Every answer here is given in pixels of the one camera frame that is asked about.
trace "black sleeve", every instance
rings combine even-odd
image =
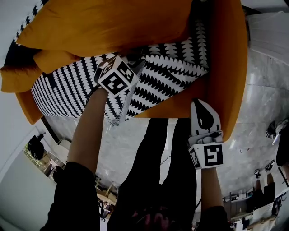
[[[68,162],[55,190],[54,203],[41,231],[99,231],[98,197],[93,173],[86,167]]]
[[[201,213],[197,231],[207,230],[230,230],[227,213],[223,206],[211,207]]]

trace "human arm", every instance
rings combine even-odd
[[[216,168],[202,169],[201,211],[210,207],[224,206]]]
[[[107,95],[103,88],[92,94],[76,127],[68,153],[68,162],[79,163],[92,173],[95,173],[98,164]]]
[[[202,169],[201,220],[198,231],[229,230],[216,168]]]
[[[100,148],[107,92],[96,90],[79,120],[48,220],[42,231],[99,230],[95,171]]]

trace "sofa armrest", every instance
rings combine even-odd
[[[224,141],[231,136],[242,103],[247,74],[247,30],[240,1],[213,2],[211,71],[207,103],[220,116]]]
[[[18,102],[30,124],[35,124],[42,118],[43,114],[39,110],[31,91],[16,93]]]

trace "black and white patterned cushion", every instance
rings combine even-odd
[[[21,25],[15,41],[47,0],[40,1]],[[205,28],[195,21],[192,37],[182,42],[143,47],[145,65],[133,92],[126,115],[123,107],[129,90],[114,97],[109,95],[105,116],[113,125],[157,105],[186,89],[208,72]],[[81,58],[51,74],[42,73],[31,88],[40,111],[46,116],[80,117],[86,99],[95,86],[94,74],[100,63],[114,54]]]

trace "black pants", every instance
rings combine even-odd
[[[114,212],[107,230],[120,230],[130,222],[136,210],[164,206],[170,210],[183,230],[191,230],[196,208],[196,171],[188,152],[190,119],[177,121],[168,176],[159,184],[160,163],[167,138],[168,119],[151,119],[133,167],[119,188]]]
[[[275,183],[271,183],[264,187],[264,193],[261,189],[254,191],[253,203],[254,210],[259,209],[265,205],[268,205],[275,200]]]

